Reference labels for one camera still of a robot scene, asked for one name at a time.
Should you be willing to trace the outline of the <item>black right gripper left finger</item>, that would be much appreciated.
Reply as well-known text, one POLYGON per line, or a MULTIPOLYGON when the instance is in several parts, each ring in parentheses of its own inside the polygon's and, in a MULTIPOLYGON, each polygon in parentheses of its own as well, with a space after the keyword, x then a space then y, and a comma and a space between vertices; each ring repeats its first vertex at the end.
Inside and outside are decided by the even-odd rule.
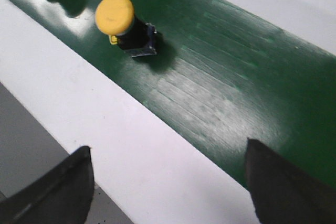
POLYGON ((43 177, 1 201, 1 223, 85 223, 94 184, 90 148, 82 146, 43 177))

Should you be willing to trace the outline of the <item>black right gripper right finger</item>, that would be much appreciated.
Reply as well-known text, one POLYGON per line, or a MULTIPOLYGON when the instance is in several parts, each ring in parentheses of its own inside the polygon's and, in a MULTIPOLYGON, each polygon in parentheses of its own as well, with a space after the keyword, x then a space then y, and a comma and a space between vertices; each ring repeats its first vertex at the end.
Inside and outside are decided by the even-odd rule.
POLYGON ((257 139, 247 141, 245 174, 260 223, 335 223, 335 190, 257 139))

